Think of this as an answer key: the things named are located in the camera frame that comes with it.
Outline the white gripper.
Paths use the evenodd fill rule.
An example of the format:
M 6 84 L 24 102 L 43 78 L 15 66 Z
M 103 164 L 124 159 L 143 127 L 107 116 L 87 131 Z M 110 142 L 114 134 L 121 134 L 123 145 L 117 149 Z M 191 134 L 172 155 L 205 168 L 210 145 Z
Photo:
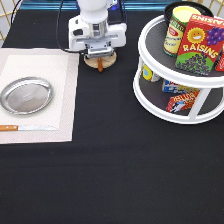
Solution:
M 69 20 L 69 48 L 73 51 L 87 50 L 85 41 L 87 39 L 108 38 L 111 46 L 123 47 L 126 44 L 125 23 L 109 25 L 106 20 L 91 24 L 82 20 L 81 16 L 76 16 Z

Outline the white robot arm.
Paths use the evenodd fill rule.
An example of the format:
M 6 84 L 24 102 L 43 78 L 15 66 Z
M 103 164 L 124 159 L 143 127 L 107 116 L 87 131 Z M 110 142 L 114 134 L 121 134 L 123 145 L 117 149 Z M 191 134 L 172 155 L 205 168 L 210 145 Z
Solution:
M 69 49 L 89 55 L 110 55 L 126 44 L 125 22 L 108 24 L 108 9 L 117 0 L 77 0 L 80 14 L 69 20 Z

